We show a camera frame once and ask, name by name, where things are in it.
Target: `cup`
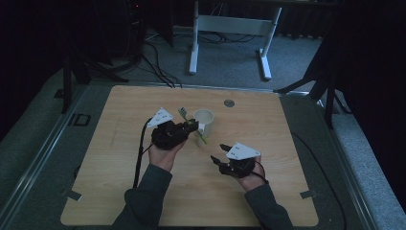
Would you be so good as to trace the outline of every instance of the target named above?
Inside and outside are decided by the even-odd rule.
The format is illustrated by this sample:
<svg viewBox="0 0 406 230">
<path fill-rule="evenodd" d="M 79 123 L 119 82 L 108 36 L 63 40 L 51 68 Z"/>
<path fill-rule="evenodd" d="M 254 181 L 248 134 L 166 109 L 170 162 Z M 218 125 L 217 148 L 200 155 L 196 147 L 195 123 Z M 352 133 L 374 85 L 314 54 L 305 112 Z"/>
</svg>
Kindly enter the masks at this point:
<svg viewBox="0 0 406 230">
<path fill-rule="evenodd" d="M 212 134 L 212 127 L 214 122 L 214 114 L 210 109 L 201 108 L 197 109 L 194 114 L 193 118 L 199 122 L 199 129 L 198 131 L 204 136 L 209 137 Z M 202 146 L 204 145 L 203 141 L 199 137 L 197 139 L 197 145 Z"/>
</svg>

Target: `gray carpet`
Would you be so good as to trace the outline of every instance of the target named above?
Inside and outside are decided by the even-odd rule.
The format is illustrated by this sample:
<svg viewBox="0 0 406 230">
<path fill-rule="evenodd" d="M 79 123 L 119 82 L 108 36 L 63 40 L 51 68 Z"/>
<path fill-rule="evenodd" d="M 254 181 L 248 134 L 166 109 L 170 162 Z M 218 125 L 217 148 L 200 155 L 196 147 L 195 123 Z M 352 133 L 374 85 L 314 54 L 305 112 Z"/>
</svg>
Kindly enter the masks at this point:
<svg viewBox="0 0 406 230">
<path fill-rule="evenodd" d="M 211 87 L 244 88 L 272 90 L 287 86 L 302 78 L 321 40 L 289 37 L 275 37 L 271 45 L 269 59 L 273 79 L 261 78 L 256 50 L 262 46 L 263 38 L 255 37 L 244 43 L 213 44 L 200 42 L 197 74 L 189 75 L 190 45 L 192 39 L 187 35 L 175 38 L 174 47 L 162 39 L 148 40 L 159 52 L 159 63 L 163 70 L 178 78 L 184 85 Z M 144 54 L 156 63 L 151 46 L 145 46 Z M 130 85 L 143 85 L 146 82 L 160 82 L 147 70 L 151 70 L 143 60 L 140 68 L 118 73 L 129 79 Z M 75 113 L 91 115 L 89 126 L 65 126 L 51 155 L 38 175 L 31 191 L 16 213 L 10 229 L 106 229 L 102 226 L 75 228 L 63 226 L 60 214 L 66 202 L 61 195 L 69 190 L 75 181 L 74 171 L 80 164 L 92 133 L 108 97 L 109 89 L 117 84 L 106 76 L 92 72 L 93 80 L 75 108 Z M 308 92 L 312 83 L 298 91 Z M 19 178 L 41 149 L 42 143 L 52 130 L 60 115 L 61 99 L 53 96 L 61 88 L 59 72 L 44 85 L 43 90 L 33 100 L 26 114 L 20 119 L 10 134 L 2 141 L 0 150 L 1 182 L 0 204 L 3 206 Z M 282 106 L 292 131 L 294 143 L 304 168 L 310 189 L 318 196 L 314 198 L 320 222 L 308 229 L 363 229 L 361 221 L 352 204 L 343 176 L 337 166 L 336 152 L 322 119 L 323 109 L 308 97 L 289 95 L 282 97 Z"/>
</svg>

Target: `black cable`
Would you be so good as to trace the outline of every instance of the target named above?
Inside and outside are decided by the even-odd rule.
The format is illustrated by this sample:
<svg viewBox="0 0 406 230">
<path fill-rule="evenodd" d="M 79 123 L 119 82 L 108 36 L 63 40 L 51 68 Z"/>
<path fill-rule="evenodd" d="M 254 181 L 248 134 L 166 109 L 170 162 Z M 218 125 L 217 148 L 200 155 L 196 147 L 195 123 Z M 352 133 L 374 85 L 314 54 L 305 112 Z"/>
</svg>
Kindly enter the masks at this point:
<svg viewBox="0 0 406 230">
<path fill-rule="evenodd" d="M 223 44 L 223 43 L 243 43 L 243 42 L 249 42 L 251 40 L 253 40 L 256 36 L 255 35 L 244 35 L 242 38 L 239 39 L 230 39 L 227 35 L 222 34 L 222 33 L 218 33 L 218 32 L 208 32 L 205 33 L 206 35 L 216 35 L 219 37 L 219 40 L 213 40 L 213 39 L 209 39 L 207 37 L 204 37 L 202 35 L 199 36 L 199 38 L 205 40 L 206 42 L 210 42 L 210 43 L 214 43 L 214 44 Z"/>
<path fill-rule="evenodd" d="M 142 56 L 143 59 L 149 64 L 149 66 L 153 69 L 155 75 L 156 75 L 161 81 L 163 81 L 167 86 L 169 86 L 170 88 L 173 88 L 167 81 L 165 81 L 165 80 L 156 72 L 156 69 L 154 68 L 153 64 L 148 60 L 148 58 L 147 58 L 146 56 L 144 56 L 144 54 L 141 54 L 141 56 Z"/>
<path fill-rule="evenodd" d="M 316 155 L 314 154 L 314 152 L 311 150 L 310 146 L 296 133 L 294 132 L 290 132 L 292 133 L 292 135 L 296 138 L 298 138 L 303 144 L 304 146 L 308 149 L 308 151 L 310 152 L 311 156 L 313 157 L 314 161 L 317 163 L 317 165 L 319 166 L 320 170 L 322 171 L 323 176 L 325 177 L 325 180 L 329 186 L 329 188 L 331 189 L 332 194 L 334 195 L 335 201 L 337 202 L 340 211 L 341 211 L 341 215 L 343 217 L 343 224 L 344 224 L 344 229 L 347 229 L 347 218 L 346 218 L 346 213 L 344 212 L 344 208 L 343 205 L 340 202 L 340 199 L 338 198 L 337 194 L 335 193 L 334 189 L 331 186 L 331 182 L 329 181 L 327 174 L 325 172 L 325 170 L 323 169 L 322 165 L 320 164 L 319 160 L 317 159 Z"/>
<path fill-rule="evenodd" d="M 154 45 L 152 45 L 151 43 L 149 43 L 149 42 L 147 42 L 147 41 L 146 41 L 146 45 L 152 47 L 152 48 L 154 49 L 154 51 L 155 51 L 156 67 L 157 67 L 159 73 L 161 74 L 162 77 L 164 77 L 164 78 L 166 78 L 167 80 L 169 80 L 168 77 L 162 72 L 163 70 L 161 69 L 161 66 L 159 65 L 158 50 L 156 49 L 156 47 L 155 47 Z M 179 80 L 178 78 L 176 78 L 175 76 L 170 76 L 170 77 L 173 78 L 173 79 L 175 79 L 176 81 L 180 81 L 180 80 Z"/>
<path fill-rule="evenodd" d="M 152 44 L 150 44 L 149 42 L 145 41 L 145 44 L 152 47 L 155 51 L 155 58 L 156 58 L 156 64 L 152 64 L 144 55 L 143 58 L 148 62 L 149 66 L 153 69 L 155 75 L 163 82 L 165 82 L 167 85 L 169 85 L 167 83 L 170 82 L 171 86 L 169 85 L 169 87 L 173 87 L 175 88 L 175 84 L 173 83 L 172 80 L 170 80 L 169 78 L 175 80 L 178 84 L 180 84 L 181 88 L 182 86 L 182 82 L 176 78 L 174 75 L 169 74 L 168 72 L 164 71 L 163 69 L 161 69 L 161 66 L 159 65 L 159 55 L 158 55 L 158 50 L 156 49 L 156 47 Z"/>
<path fill-rule="evenodd" d="M 138 179 L 140 178 L 140 169 L 141 169 L 141 160 L 143 158 L 143 154 L 145 153 L 143 143 L 144 143 L 144 135 L 146 133 L 147 124 L 152 120 L 149 118 L 146 123 L 144 124 L 143 131 L 141 132 L 141 140 L 140 140 L 140 147 L 138 148 L 138 157 L 137 157 L 137 165 L 135 166 L 135 176 L 134 176 L 134 184 L 133 188 L 137 188 L 138 186 Z"/>
<path fill-rule="evenodd" d="M 262 164 L 261 164 L 260 162 L 258 162 L 258 161 L 255 161 L 255 163 L 257 163 L 257 164 L 260 165 L 260 167 L 261 167 L 262 170 L 263 170 L 263 173 L 265 174 L 265 168 L 262 166 Z M 269 184 L 269 181 L 268 181 L 265 177 L 263 177 L 263 175 L 261 175 L 261 174 L 259 174 L 259 173 L 256 173 L 256 172 L 251 172 L 251 174 L 254 174 L 254 175 L 256 175 L 256 176 L 259 176 L 259 177 L 263 180 L 263 182 L 265 182 L 265 184 Z"/>
</svg>

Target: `wooden board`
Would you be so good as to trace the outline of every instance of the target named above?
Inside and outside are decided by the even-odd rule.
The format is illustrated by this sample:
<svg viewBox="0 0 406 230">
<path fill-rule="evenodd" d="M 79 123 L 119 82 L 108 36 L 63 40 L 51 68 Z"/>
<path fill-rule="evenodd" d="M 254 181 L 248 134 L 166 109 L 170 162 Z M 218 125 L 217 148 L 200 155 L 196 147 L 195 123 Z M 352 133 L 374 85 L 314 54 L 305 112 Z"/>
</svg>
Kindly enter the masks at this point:
<svg viewBox="0 0 406 230">
<path fill-rule="evenodd" d="M 235 106 L 227 107 L 225 100 Z M 210 155 L 227 161 L 220 144 L 240 142 L 259 150 L 276 200 L 296 226 L 314 226 L 318 217 L 301 163 L 282 110 L 273 93 L 213 89 L 115 86 L 106 102 L 83 159 L 73 191 L 80 201 L 68 199 L 61 221 L 66 225 L 110 225 L 124 208 L 124 192 L 132 187 L 143 126 L 163 107 L 183 123 L 199 108 L 214 112 L 212 135 L 199 147 L 194 134 L 178 153 L 172 169 L 161 226 L 258 226 L 244 199 L 244 191 L 231 177 L 218 171 Z M 146 131 L 144 147 L 150 142 Z M 143 158 L 141 176 L 148 164 Z"/>
</svg>

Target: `white stand leg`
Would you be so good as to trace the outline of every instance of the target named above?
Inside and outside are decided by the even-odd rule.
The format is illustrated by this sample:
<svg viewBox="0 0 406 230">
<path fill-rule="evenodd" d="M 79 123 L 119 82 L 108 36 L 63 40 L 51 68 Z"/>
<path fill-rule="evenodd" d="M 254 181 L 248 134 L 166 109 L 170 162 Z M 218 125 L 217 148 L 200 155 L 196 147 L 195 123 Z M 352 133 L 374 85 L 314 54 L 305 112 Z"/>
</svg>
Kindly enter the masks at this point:
<svg viewBox="0 0 406 230">
<path fill-rule="evenodd" d="M 277 28 L 278 25 L 278 19 L 281 14 L 282 8 L 277 8 L 276 12 L 274 13 L 274 17 L 272 18 L 272 26 L 269 30 L 268 35 L 266 36 L 266 41 L 263 49 L 259 49 L 259 58 L 260 58 L 260 63 L 262 65 L 262 71 L 263 71 L 263 77 L 266 80 L 271 80 L 271 70 L 269 68 L 269 63 L 268 63 L 268 58 L 266 55 L 268 54 L 269 47 L 271 46 L 271 41 L 272 37 L 274 37 L 275 29 Z"/>
<path fill-rule="evenodd" d="M 193 45 L 191 53 L 191 63 L 189 66 L 189 73 L 194 75 L 197 72 L 197 56 L 199 54 L 199 44 L 197 43 L 198 26 L 199 26 L 199 3 L 194 2 L 194 20 L 193 20 Z"/>
<path fill-rule="evenodd" d="M 263 54 L 263 49 L 259 49 L 259 58 L 260 58 L 260 63 L 262 65 L 263 77 L 266 80 L 271 80 L 272 76 L 271 76 L 271 70 L 269 68 L 268 57 L 266 57 L 266 55 L 263 56 L 262 54 Z"/>
</svg>

